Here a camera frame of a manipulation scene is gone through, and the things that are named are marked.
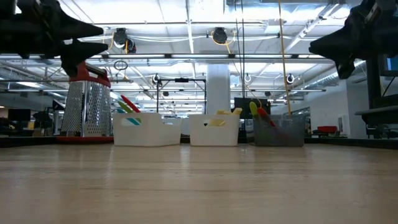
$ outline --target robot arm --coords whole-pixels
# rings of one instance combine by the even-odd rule
[[[22,14],[15,14],[16,0],[0,1],[0,54],[61,56],[62,67],[75,77],[79,63],[108,49],[77,40],[101,35],[103,29],[66,15],[57,0],[18,0],[17,5]],[[70,39],[72,44],[64,43]]]
[[[354,71],[356,58],[398,54],[398,0],[363,0],[351,9],[340,30],[311,42],[309,51],[335,62],[341,79]]]

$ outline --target translucent bin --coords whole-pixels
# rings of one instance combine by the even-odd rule
[[[270,115],[276,127],[255,118],[254,143],[256,146],[302,147],[305,136],[305,117],[300,115]]]

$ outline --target column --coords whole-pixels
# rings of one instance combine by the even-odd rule
[[[230,73],[228,64],[207,65],[207,113],[231,110]]]

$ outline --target red utensil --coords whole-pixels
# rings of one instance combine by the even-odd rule
[[[275,123],[271,120],[268,113],[263,108],[258,108],[257,113],[260,115],[262,119],[266,120],[272,127],[275,127]]]
[[[141,111],[139,111],[139,109],[134,105],[134,103],[132,103],[129,99],[127,99],[123,95],[121,95],[121,97],[122,97],[123,101],[131,107],[132,110],[134,110],[136,113],[141,113]]]

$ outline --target wooden table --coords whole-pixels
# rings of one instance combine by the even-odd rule
[[[398,151],[30,146],[0,150],[1,223],[396,223]]]

